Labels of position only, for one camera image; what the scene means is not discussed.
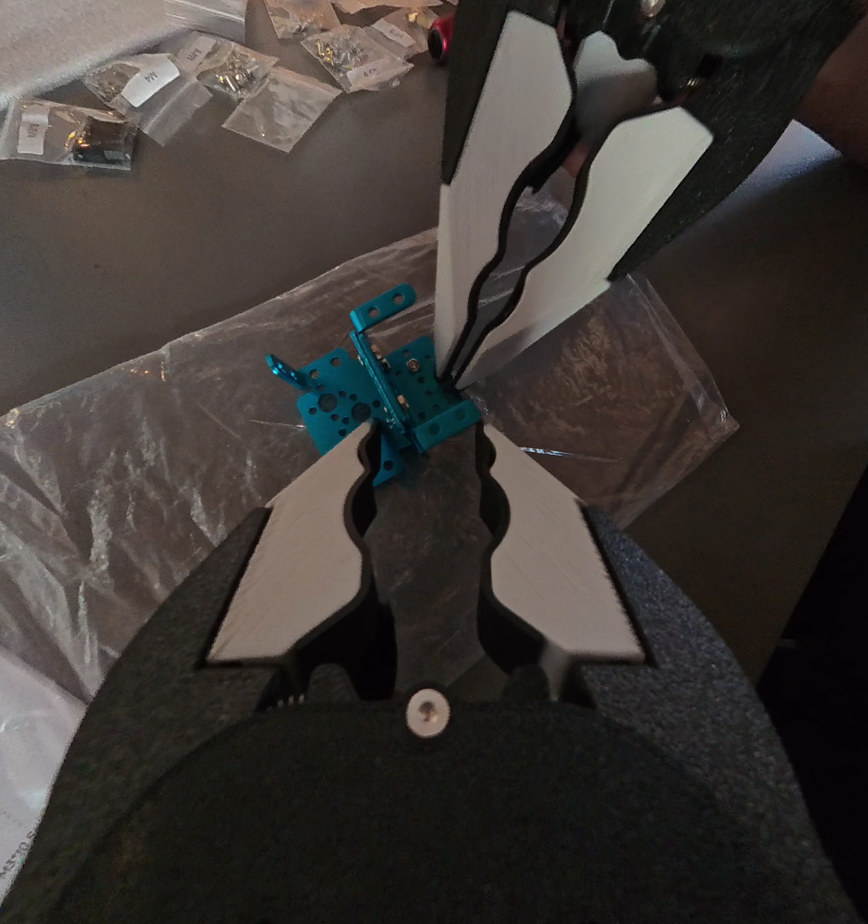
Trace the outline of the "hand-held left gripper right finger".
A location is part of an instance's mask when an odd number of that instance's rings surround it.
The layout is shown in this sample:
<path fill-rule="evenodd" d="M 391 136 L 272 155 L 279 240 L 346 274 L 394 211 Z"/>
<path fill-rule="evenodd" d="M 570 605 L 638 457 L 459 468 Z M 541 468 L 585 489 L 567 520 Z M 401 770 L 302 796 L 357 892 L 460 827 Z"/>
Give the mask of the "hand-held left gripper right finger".
<path fill-rule="evenodd" d="M 477 428 L 479 639 L 498 664 L 641 664 L 646 652 L 578 496 L 491 425 Z"/>

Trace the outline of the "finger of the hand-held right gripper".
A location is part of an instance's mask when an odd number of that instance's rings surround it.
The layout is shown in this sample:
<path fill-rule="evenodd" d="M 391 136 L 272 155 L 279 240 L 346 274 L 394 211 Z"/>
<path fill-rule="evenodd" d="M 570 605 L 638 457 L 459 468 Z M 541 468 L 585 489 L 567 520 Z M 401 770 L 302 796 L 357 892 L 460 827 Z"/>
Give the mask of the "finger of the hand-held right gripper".
<path fill-rule="evenodd" d="M 506 13 L 451 177 L 440 190 L 437 374 L 458 379 L 477 294 L 502 259 L 514 193 L 544 163 L 574 102 L 555 26 Z"/>
<path fill-rule="evenodd" d="M 713 140 L 681 107 L 616 125 L 587 170 L 569 230 L 525 274 L 508 318 L 485 335 L 458 386 L 496 372 L 603 294 L 615 266 Z"/>

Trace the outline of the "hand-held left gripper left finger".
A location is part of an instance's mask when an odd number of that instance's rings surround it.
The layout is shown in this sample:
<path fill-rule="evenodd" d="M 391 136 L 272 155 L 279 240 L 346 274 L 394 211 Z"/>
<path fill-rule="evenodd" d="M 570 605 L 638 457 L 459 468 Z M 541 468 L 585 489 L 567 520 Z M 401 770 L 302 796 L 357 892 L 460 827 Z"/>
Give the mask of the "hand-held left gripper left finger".
<path fill-rule="evenodd" d="M 209 664 L 278 664 L 308 648 L 348 657 L 368 645 L 375 476 L 376 425 L 364 422 L 269 502 Z"/>

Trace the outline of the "blue metal bracket assembly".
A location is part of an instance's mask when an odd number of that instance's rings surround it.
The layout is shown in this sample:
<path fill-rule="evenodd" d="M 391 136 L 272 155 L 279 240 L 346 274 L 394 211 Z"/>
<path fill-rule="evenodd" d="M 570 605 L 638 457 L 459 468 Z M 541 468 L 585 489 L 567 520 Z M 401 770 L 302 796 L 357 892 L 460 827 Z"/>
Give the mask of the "blue metal bracket assembly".
<path fill-rule="evenodd" d="M 402 474 L 406 452 L 424 454 L 481 420 L 473 401 L 438 381 L 428 336 L 388 354 L 371 341 L 373 329 L 415 302 L 415 290 L 402 283 L 355 308 L 349 334 L 355 355 L 340 347 L 299 369 L 266 356 L 270 371 L 301 392 L 297 409 L 321 455 L 359 425 L 376 424 L 381 458 L 376 487 Z"/>

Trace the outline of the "person's right forearm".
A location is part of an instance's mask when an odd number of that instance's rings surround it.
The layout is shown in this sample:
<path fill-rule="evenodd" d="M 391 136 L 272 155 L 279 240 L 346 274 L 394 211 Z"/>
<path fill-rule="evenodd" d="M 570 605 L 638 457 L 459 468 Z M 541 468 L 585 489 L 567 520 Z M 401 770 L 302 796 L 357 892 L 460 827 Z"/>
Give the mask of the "person's right forearm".
<path fill-rule="evenodd" d="M 868 170 L 868 10 L 824 64 L 795 118 Z"/>

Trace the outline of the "clear plastic bag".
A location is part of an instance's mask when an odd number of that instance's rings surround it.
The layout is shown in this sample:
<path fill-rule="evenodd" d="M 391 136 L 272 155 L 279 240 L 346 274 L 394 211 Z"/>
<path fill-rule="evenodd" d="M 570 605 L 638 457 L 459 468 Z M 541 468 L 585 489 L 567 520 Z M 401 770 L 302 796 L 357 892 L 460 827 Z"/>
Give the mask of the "clear plastic bag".
<path fill-rule="evenodd" d="M 0 418 L 0 646 L 92 699 L 163 598 L 316 460 L 265 355 L 349 347 L 349 311 L 396 283 L 417 304 L 378 345 L 428 334 L 436 257 L 434 229 L 405 238 Z M 638 274 L 468 394 L 620 526 L 739 427 Z"/>

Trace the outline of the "pile of small screw bags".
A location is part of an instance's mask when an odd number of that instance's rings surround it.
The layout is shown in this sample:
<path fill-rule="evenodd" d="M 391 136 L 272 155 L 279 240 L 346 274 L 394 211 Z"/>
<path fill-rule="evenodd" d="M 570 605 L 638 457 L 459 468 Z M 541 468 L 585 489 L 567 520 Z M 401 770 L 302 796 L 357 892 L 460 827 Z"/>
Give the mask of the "pile of small screw bags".
<path fill-rule="evenodd" d="M 166 2 L 185 28 L 158 52 L 109 57 L 81 76 L 98 107 L 35 97 L 9 103 L 0 163 L 128 171 L 139 134 L 165 146 L 214 94 L 223 128 L 289 153 L 343 93 L 396 84 L 428 49 L 433 12 L 412 2 L 267 1 L 276 37 L 297 42 L 333 81 L 241 43 L 247 2 Z"/>

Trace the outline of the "open instruction manual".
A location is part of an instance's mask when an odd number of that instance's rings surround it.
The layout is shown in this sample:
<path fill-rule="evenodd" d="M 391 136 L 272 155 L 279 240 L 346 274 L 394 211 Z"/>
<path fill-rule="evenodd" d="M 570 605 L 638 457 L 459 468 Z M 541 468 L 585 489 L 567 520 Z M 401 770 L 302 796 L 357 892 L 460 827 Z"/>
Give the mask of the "open instruction manual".
<path fill-rule="evenodd" d="M 84 712 L 79 699 L 0 647 L 0 905 Z"/>

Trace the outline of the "white foam sheet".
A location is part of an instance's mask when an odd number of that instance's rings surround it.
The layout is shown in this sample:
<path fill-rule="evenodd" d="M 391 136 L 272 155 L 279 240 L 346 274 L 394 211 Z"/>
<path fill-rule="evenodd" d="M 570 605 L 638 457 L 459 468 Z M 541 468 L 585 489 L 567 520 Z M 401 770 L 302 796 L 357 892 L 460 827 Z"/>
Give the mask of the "white foam sheet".
<path fill-rule="evenodd" d="M 0 111 L 178 29 L 160 1 L 0 1 Z"/>

